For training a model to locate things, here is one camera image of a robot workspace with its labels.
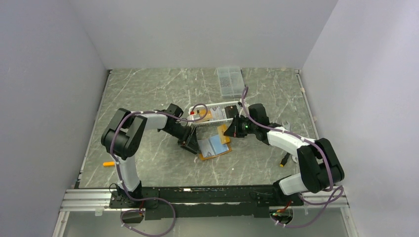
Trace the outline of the white plastic basket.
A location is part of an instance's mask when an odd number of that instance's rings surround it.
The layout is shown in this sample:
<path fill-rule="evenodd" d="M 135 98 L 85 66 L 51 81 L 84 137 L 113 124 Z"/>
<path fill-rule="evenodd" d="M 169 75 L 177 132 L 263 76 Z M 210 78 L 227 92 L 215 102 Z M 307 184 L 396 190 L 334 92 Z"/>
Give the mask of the white plastic basket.
<path fill-rule="evenodd" d="M 235 115 L 239 114 L 240 108 L 239 101 L 207 104 L 207 109 L 202 105 L 193 106 L 189 108 L 189 115 L 187 117 L 189 120 L 200 119 L 206 113 L 207 115 L 202 120 L 187 122 L 187 125 L 201 126 L 229 123 L 233 120 Z"/>

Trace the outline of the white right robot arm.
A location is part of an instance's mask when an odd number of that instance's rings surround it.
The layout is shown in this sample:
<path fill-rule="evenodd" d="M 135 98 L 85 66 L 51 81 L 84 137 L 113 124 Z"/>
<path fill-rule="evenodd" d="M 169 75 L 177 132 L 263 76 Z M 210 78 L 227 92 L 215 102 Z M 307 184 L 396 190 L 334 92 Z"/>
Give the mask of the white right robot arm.
<path fill-rule="evenodd" d="M 272 198 L 278 205 L 286 204 L 297 193 L 324 191 L 345 177 L 328 139 L 305 138 L 284 125 L 271 123 L 262 104 L 253 104 L 245 110 L 244 115 L 235 115 L 224 132 L 225 136 L 234 138 L 244 138 L 249 134 L 297 158 L 299 173 L 274 183 L 276 189 L 272 192 Z"/>

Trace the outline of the silver VIP card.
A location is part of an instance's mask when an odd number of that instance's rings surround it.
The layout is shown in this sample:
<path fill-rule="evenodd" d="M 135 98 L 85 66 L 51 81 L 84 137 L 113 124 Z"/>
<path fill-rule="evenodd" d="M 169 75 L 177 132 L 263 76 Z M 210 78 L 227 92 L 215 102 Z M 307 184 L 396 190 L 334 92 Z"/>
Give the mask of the silver VIP card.
<path fill-rule="evenodd" d="M 203 158 L 209 158 L 215 155 L 210 139 L 199 140 L 198 145 Z"/>

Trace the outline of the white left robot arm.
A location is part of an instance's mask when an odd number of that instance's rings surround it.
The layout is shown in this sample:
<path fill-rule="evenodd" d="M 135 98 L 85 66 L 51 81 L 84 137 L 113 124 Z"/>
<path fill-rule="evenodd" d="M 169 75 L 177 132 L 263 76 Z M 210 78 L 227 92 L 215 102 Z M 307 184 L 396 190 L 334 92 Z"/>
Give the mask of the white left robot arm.
<path fill-rule="evenodd" d="M 181 148 L 195 155 L 200 152 L 196 130 L 181 125 L 179 119 L 182 115 L 183 110 L 175 104 L 161 111 L 116 110 L 101 136 L 101 144 L 116 162 L 119 179 L 117 189 L 118 193 L 123 194 L 122 200 L 127 206 L 136 207 L 142 201 L 142 184 L 136 170 L 135 153 L 146 130 L 162 130 L 177 138 Z"/>

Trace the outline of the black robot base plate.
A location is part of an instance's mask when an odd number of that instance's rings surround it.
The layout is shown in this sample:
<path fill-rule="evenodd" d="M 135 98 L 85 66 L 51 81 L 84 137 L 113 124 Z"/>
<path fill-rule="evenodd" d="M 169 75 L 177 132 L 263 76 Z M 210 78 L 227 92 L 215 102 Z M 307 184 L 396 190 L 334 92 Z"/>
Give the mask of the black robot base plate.
<path fill-rule="evenodd" d="M 111 192 L 109 207 L 145 210 L 146 220 L 187 217 L 253 216 L 268 218 L 276 209 L 302 206 L 297 194 L 286 196 L 273 185 L 144 187 L 142 196 L 130 200 L 125 194 Z"/>

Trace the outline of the orange leather card holder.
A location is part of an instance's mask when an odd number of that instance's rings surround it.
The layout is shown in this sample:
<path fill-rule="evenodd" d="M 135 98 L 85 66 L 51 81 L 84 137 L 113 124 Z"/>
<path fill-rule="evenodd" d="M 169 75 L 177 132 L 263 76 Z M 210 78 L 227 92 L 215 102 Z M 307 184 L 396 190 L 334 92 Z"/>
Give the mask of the orange leather card holder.
<path fill-rule="evenodd" d="M 201 152 L 198 154 L 198 157 L 200 160 L 207 160 L 207 159 L 211 159 L 211 158 L 216 158 L 219 157 L 221 155 L 224 155 L 226 153 L 229 153 L 232 151 L 232 148 L 230 146 L 230 143 L 228 144 L 221 144 L 220 141 L 220 137 L 219 135 L 214 135 L 212 137 L 209 137 L 208 139 L 210 139 L 210 142 L 212 144 L 212 147 L 214 149 L 215 155 L 209 158 L 203 158 L 201 155 Z"/>

